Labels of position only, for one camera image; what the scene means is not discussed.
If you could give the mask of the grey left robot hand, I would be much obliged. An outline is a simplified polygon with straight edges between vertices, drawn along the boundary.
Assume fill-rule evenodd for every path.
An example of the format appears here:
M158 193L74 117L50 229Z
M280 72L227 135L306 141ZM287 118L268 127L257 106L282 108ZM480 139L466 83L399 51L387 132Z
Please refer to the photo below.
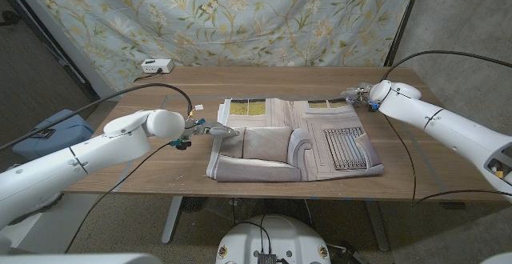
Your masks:
M187 122L183 137L197 134L208 134L213 139L231 138L240 135L240 132L216 121L207 121L204 118Z

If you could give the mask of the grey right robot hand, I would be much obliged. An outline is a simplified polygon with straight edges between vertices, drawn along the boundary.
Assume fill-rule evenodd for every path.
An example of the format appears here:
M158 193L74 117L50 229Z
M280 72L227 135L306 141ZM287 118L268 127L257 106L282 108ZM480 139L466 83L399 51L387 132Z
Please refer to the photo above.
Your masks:
M353 106L363 106L369 112L376 112L380 105L370 99L370 91L373 86L367 82L360 82L356 87L349 87L342 91L340 96Z

